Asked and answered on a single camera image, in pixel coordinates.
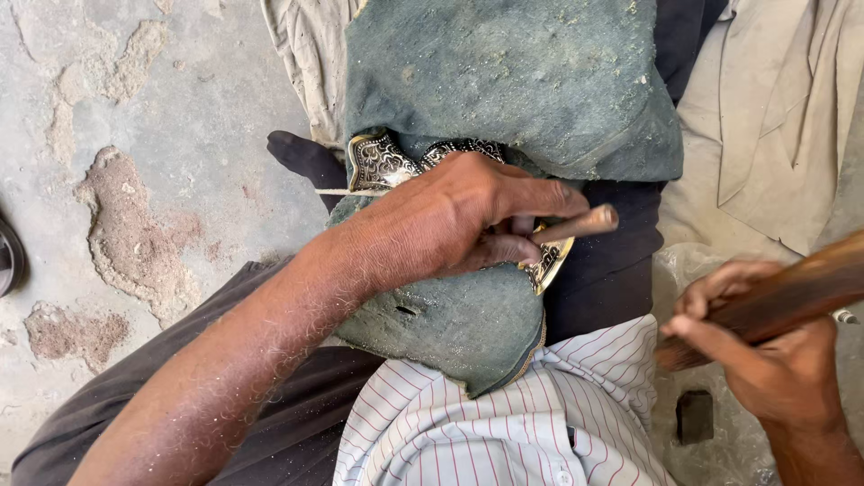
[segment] engraved metal piece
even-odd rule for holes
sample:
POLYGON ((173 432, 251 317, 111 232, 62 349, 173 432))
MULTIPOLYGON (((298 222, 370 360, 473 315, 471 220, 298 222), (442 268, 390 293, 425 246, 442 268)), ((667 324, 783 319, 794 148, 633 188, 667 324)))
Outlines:
MULTIPOLYGON (((540 223, 540 226, 534 230, 534 233, 545 228, 546 224, 540 223)), ((534 265, 524 266, 528 272, 531 287, 534 288, 535 294, 540 295, 549 288, 558 270, 561 269, 564 259, 570 253, 570 248, 573 247, 575 240, 576 238, 567 238, 566 240, 543 243, 540 245, 540 261, 534 265)))
POLYGON ((476 138, 445 140, 429 146, 420 157, 412 160, 393 141, 387 130, 372 135, 358 135, 348 144, 348 158, 353 174, 348 190, 393 189, 413 176, 432 169, 453 151, 480 152, 504 163, 501 146, 476 138))
MULTIPOLYGON (((358 135, 348 144, 348 160, 351 161, 353 173, 348 190, 351 192, 395 188, 411 177, 419 176, 432 169, 453 151, 480 152, 481 154, 505 163, 501 145, 476 138, 445 140, 429 146, 420 157, 413 160, 406 156, 393 141, 386 129, 371 135, 358 135)), ((544 229, 541 224, 535 231, 544 229)), ((542 257, 534 265, 520 265, 528 272, 534 293, 540 295, 549 288, 552 279, 561 268, 564 259, 573 247, 575 238, 561 241, 551 241, 540 246, 542 257)))

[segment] knuckle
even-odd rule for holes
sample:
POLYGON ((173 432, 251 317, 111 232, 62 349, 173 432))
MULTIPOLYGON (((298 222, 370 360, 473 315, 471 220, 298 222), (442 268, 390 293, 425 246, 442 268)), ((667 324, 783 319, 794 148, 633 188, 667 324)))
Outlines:
POLYGON ((567 204, 567 199, 570 194, 570 187, 561 181, 552 181, 548 197, 553 206, 560 208, 567 204))

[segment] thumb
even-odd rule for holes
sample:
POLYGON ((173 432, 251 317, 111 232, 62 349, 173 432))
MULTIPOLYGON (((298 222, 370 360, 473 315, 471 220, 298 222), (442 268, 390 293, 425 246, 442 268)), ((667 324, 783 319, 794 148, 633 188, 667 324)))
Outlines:
POLYGON ((464 265, 466 270, 479 270, 501 262, 534 264, 540 261, 540 248, 524 236, 516 234, 488 234, 480 237, 464 265))
POLYGON ((746 376, 765 364, 759 351, 743 342, 727 329, 684 314, 672 318, 661 331, 667 336, 678 336, 690 346, 733 373, 746 376))

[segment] beige cloth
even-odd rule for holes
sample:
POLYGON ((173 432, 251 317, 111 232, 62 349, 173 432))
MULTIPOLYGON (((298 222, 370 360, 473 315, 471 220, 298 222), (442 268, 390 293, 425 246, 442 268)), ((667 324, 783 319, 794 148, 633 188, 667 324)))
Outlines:
POLYGON ((669 244, 793 258, 767 236, 806 255, 835 199, 864 66, 864 3, 730 6, 734 19, 711 32, 678 106, 684 177, 664 191, 661 228, 669 244))
POLYGON ((359 0, 261 0, 273 46, 309 117, 312 140, 341 153, 345 142, 344 30, 359 0))

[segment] white striped shirt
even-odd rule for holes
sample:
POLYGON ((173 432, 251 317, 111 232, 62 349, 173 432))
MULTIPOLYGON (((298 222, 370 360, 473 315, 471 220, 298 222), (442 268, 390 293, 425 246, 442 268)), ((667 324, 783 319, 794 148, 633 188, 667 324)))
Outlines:
POLYGON ((541 348, 477 400, 388 360, 354 403, 334 484, 674 486, 646 435, 657 332, 648 315, 541 348))

